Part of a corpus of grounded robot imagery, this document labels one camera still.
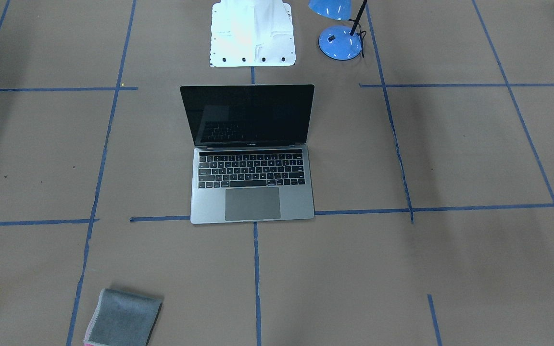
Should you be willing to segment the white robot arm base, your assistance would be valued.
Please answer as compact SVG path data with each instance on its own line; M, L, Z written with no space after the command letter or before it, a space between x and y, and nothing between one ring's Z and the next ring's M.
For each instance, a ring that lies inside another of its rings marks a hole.
M221 0L211 9L209 65L293 66L291 6L281 0Z

